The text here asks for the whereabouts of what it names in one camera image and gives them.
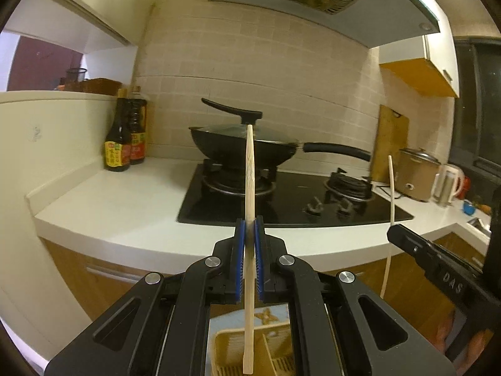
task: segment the sauce bottle label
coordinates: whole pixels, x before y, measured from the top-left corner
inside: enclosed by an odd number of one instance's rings
[[[109,167],[121,167],[130,164],[131,146],[119,144],[114,141],[104,143],[106,165]]]
[[[132,133],[132,149],[130,154],[131,160],[141,160],[144,158],[144,133]]]
[[[146,106],[141,106],[141,128],[146,130]]]

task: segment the chopstick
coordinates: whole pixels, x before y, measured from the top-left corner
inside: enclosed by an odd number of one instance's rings
[[[388,155],[388,170],[390,173],[390,226],[395,224],[395,177],[393,174],[393,160],[391,155]],[[391,243],[388,242],[388,255],[386,256],[386,266],[384,268],[383,285],[379,296],[384,299],[386,286],[388,284],[388,276],[390,275],[391,265]]]
[[[252,125],[247,125],[247,147],[245,151],[245,328],[244,328],[244,374],[254,372],[254,279],[256,277],[256,257],[254,255],[255,220],[255,165],[254,134]]]

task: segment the lid handle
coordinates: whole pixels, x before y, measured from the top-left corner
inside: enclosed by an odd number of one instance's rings
[[[202,97],[202,102],[215,109],[221,110],[222,112],[227,112],[230,114],[235,114],[237,116],[240,116],[241,124],[252,124],[252,126],[254,126],[254,124],[256,124],[256,120],[262,119],[262,112],[256,112],[254,110],[237,109],[236,107],[221,105],[204,97]]]

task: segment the wicker basket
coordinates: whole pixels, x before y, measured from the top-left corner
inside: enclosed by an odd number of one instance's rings
[[[87,79],[86,81],[81,82],[70,82],[64,86],[64,90],[116,96],[121,87],[121,82],[105,79],[104,77],[98,77],[96,79]]]
[[[212,376],[242,376],[244,329],[224,329],[211,341]],[[295,376],[288,322],[254,328],[254,375]]]

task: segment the wall tile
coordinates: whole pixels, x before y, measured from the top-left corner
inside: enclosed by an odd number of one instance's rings
[[[284,13],[207,0],[159,0],[139,50],[136,78],[152,96],[154,144],[194,147],[189,126],[239,122],[202,104],[200,98],[208,97],[261,110],[259,125],[301,142],[372,151],[379,105],[385,104],[409,117],[409,145],[442,161],[448,157],[453,99],[420,96],[380,69],[378,48]],[[296,157],[315,161],[322,170],[329,163],[367,167],[333,154]]]

